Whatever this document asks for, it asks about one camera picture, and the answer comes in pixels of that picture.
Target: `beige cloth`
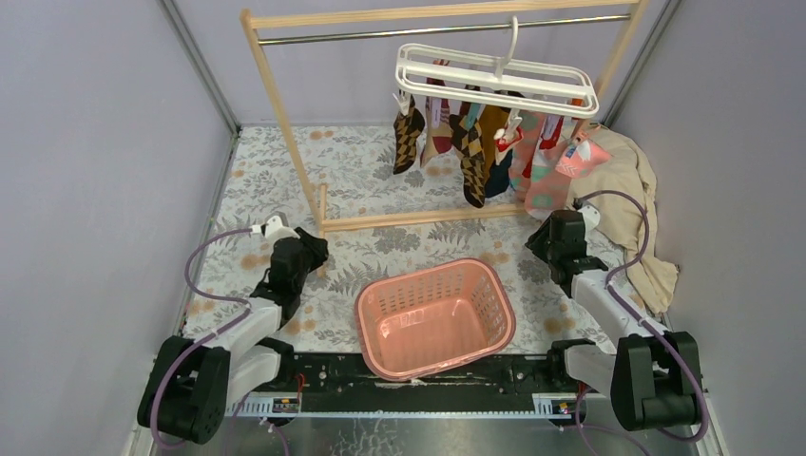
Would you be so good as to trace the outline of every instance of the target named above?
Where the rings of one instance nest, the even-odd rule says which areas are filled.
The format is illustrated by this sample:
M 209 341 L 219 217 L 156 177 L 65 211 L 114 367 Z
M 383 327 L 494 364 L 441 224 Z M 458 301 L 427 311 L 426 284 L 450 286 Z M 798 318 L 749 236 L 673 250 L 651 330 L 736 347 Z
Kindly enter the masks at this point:
M 573 125 L 564 128 L 563 136 L 567 138 L 572 129 Z M 597 166 L 589 176 L 572 180 L 567 203 L 597 190 L 608 189 L 625 192 L 643 204 L 649 216 L 649 245 L 641 263 L 627 269 L 627 277 L 650 310 L 656 314 L 664 313 L 672 301 L 678 269 L 674 264 L 655 257 L 655 236 L 658 234 L 655 173 L 643 151 L 626 136 L 602 128 L 591 133 L 590 139 L 612 158 Z M 639 242 L 643 242 L 643 222 L 638 209 L 630 201 L 612 195 L 602 195 L 591 202 L 602 214 L 599 231 L 625 248 L 625 261 L 633 259 L 638 254 Z

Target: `floral pattern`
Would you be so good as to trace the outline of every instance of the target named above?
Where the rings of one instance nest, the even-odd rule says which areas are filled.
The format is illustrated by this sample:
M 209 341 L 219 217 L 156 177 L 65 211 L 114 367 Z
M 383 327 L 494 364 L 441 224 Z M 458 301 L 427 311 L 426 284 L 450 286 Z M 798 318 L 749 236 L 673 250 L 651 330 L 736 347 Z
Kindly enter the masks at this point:
M 453 154 L 433 158 L 425 169 L 416 164 L 392 176 L 390 126 L 300 127 L 295 137 L 311 182 L 328 184 L 329 219 L 468 207 Z M 487 205 L 513 199 L 507 192 Z M 244 128 L 214 232 L 258 223 L 276 212 L 285 214 L 291 226 L 318 233 L 279 128 Z M 297 314 L 276 337 L 297 351 L 359 352 L 354 304 L 365 285 L 460 257 L 479 257 L 498 272 L 515 312 L 515 336 L 504 352 L 542 353 L 554 340 L 576 337 L 588 337 L 612 352 L 599 325 L 524 248 L 539 225 L 521 216 L 332 233 L 326 276 L 309 275 Z M 611 267 L 624 261 L 623 250 L 599 232 L 590 235 L 588 247 Z M 249 236 L 212 245 L 200 287 L 220 295 L 249 295 L 269 266 L 271 249 Z M 627 295 L 635 294 L 624 275 L 616 283 Z M 188 304 L 183 334 L 201 335 L 238 312 L 237 304 L 195 299 Z

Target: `wooden frame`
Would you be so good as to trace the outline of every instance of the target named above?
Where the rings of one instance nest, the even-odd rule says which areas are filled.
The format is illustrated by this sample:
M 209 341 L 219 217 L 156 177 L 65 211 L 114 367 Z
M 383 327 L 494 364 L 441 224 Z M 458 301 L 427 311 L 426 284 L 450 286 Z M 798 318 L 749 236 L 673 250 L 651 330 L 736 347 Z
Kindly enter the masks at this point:
M 319 228 L 319 235 L 323 238 L 327 233 L 335 231 L 351 231 L 366 228 L 376 228 L 395 225 L 412 225 L 417 223 L 431 223 L 435 221 L 461 220 L 461 219 L 488 219 L 495 217 L 515 216 L 524 213 L 523 205 L 496 204 L 480 209 L 463 208 L 407 214 L 388 214 L 383 216 L 368 216 L 358 218 L 327 219 L 327 184 L 319 186 L 319 202 L 315 197 L 316 188 L 311 184 L 305 171 L 302 157 L 299 155 L 297 141 L 291 129 L 291 123 L 285 111 L 285 105 L 279 95 L 277 83 L 266 54 L 259 44 L 259 29 L 279 29 L 288 27 L 318 26 L 326 24 L 349 24 L 357 22 L 389 21 L 394 19 L 416 19 L 425 17 L 447 17 L 472 14 L 490 14 L 500 12 L 535 11 L 551 9 L 577 9 L 597 6 L 628 5 L 630 18 L 624 22 L 619 30 L 618 37 L 610 51 L 607 63 L 602 74 L 594 84 L 598 96 L 605 93 L 610 86 L 613 75 L 624 57 L 629 43 L 638 28 L 641 18 L 649 0 L 505 0 L 485 3 L 468 3 L 458 5 L 434 5 L 426 7 L 370 9 L 360 11 L 344 11 L 317 14 L 295 14 L 287 16 L 252 17 L 249 9 L 240 13 L 240 23 L 246 35 L 246 41 L 255 57 L 260 78 L 266 89 L 266 94 L 277 115 L 282 137 L 288 147 L 291 160 L 297 170 L 302 191 L 308 200 L 311 213 Z M 574 132 L 585 128 L 588 120 L 580 120 L 574 127 Z

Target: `plastic basket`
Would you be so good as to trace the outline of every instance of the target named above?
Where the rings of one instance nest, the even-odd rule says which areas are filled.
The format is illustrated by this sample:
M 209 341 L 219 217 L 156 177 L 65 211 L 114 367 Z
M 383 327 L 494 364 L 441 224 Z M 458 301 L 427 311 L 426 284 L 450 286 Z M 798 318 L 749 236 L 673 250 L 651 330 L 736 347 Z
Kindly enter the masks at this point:
M 367 366 L 404 381 L 502 350 L 515 316 L 495 271 L 473 258 L 373 282 L 355 302 Z

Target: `white wall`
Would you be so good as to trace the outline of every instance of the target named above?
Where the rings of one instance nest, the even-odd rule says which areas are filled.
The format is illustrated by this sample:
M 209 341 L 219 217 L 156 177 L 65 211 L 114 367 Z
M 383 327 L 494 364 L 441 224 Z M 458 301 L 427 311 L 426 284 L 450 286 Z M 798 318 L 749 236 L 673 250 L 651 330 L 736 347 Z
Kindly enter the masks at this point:
M 734 455 L 803 453 L 804 17 L 800 0 L 684 2 L 616 123 L 658 174 L 671 316 Z
M 156 1 L 0 8 L 0 454 L 120 454 L 229 134 Z
M 274 112 L 260 82 L 239 14 L 243 8 L 255 16 L 313 12 L 371 10 L 464 3 L 463 0 L 179 0 L 182 15 L 199 44 L 208 65 L 221 86 L 236 117 L 243 124 L 265 124 L 275 120 Z M 610 106 L 621 80 L 652 28 L 665 0 L 652 0 L 636 39 L 624 56 L 613 87 L 601 99 L 602 113 Z M 623 7 L 565 9 L 518 13 L 521 22 L 595 15 L 620 14 Z M 323 33 L 385 29 L 419 29 L 464 24 L 494 24 L 509 21 L 507 14 L 417 19 L 383 23 L 361 23 L 308 28 L 262 30 L 263 37 L 302 36 Z M 622 23 L 588 24 L 523 29 L 516 59 L 536 60 L 579 67 L 595 78 L 605 64 L 607 52 Z M 265 47 L 293 123 L 350 124 L 391 122 L 395 107 L 391 96 L 394 85 L 394 56 L 410 42 L 455 48 L 491 55 L 503 55 L 509 48 L 510 31 L 485 31 L 382 38 L 361 41 L 314 43 Z

